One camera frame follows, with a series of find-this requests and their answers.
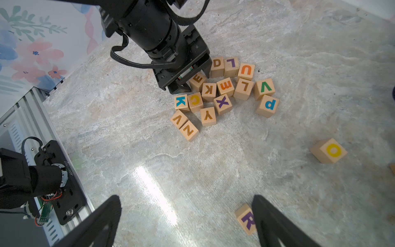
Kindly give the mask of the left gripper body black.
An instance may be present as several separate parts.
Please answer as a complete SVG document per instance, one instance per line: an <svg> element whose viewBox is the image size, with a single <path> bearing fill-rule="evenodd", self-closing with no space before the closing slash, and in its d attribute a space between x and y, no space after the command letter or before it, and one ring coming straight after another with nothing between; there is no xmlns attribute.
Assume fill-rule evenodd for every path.
<svg viewBox="0 0 395 247"><path fill-rule="evenodd" d="M179 34L182 52L174 60L178 68L153 71L159 88L168 90L172 95L192 92L188 81L198 72L203 72L209 78L213 64L210 50L193 24Z"/></svg>

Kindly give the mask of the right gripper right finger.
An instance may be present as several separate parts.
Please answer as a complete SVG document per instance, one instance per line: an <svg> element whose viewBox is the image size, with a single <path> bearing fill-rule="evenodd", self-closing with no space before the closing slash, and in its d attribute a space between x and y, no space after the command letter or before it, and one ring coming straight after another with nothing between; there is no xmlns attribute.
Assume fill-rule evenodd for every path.
<svg viewBox="0 0 395 247"><path fill-rule="evenodd" d="M254 195L252 211L262 247L320 247L265 197Z"/></svg>

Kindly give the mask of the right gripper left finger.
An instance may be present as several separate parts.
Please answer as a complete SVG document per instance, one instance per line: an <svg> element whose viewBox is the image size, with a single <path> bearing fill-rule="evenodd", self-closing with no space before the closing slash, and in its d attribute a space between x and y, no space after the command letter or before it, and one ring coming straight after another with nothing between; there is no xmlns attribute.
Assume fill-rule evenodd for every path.
<svg viewBox="0 0 395 247"><path fill-rule="evenodd" d="M57 247L111 247L121 216L118 195L109 197L75 229L55 244Z"/></svg>

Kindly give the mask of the brown E letter block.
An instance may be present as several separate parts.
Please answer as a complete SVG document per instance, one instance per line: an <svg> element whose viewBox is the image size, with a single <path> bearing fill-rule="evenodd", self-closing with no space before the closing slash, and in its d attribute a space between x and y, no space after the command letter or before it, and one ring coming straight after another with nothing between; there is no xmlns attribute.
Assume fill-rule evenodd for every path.
<svg viewBox="0 0 395 247"><path fill-rule="evenodd" d="M202 73L196 73L190 80L190 86L194 91L201 92L203 84L207 82L207 77Z"/></svg>

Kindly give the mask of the purple R letter block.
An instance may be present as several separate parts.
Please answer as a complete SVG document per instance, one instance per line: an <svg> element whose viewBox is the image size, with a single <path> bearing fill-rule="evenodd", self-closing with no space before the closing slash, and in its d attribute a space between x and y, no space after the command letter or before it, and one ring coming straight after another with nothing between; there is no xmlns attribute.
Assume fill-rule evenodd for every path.
<svg viewBox="0 0 395 247"><path fill-rule="evenodd" d="M247 203L235 211L235 216L249 236L257 231L253 211Z"/></svg>

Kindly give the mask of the brown D letter block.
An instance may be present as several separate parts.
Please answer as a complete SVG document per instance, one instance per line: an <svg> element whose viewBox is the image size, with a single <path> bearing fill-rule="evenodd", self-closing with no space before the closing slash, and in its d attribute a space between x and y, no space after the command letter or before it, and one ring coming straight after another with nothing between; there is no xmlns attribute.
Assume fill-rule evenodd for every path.
<svg viewBox="0 0 395 247"><path fill-rule="evenodd" d="M224 58L223 57L213 58L213 63L210 69L210 77L211 78L223 77L224 71L225 71Z"/></svg>

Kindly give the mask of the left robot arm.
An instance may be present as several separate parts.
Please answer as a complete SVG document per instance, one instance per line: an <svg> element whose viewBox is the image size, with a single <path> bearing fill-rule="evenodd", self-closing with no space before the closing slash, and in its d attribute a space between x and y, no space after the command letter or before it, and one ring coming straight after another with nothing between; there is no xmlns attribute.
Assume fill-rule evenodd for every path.
<svg viewBox="0 0 395 247"><path fill-rule="evenodd" d="M159 88L170 94L190 93L187 82L200 71L210 76L213 61L210 51L194 26L204 14L209 2L195 17L177 15L171 6L181 9L185 1L126 0L80 1L80 4L99 6L101 24L109 38L122 36L122 44L113 46L112 59L126 66L151 69ZM151 59L149 64L127 60L119 55L134 41Z"/></svg>

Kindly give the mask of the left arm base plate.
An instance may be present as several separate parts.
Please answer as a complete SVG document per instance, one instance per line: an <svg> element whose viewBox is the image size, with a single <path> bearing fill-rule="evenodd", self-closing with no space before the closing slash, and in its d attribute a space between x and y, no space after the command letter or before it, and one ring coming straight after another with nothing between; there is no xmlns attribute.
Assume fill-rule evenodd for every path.
<svg viewBox="0 0 395 247"><path fill-rule="evenodd" d="M46 201L53 206L59 223L66 225L86 206L86 198L78 185L77 176L55 140L44 145L34 160L39 171L41 196L55 194L53 199Z"/></svg>

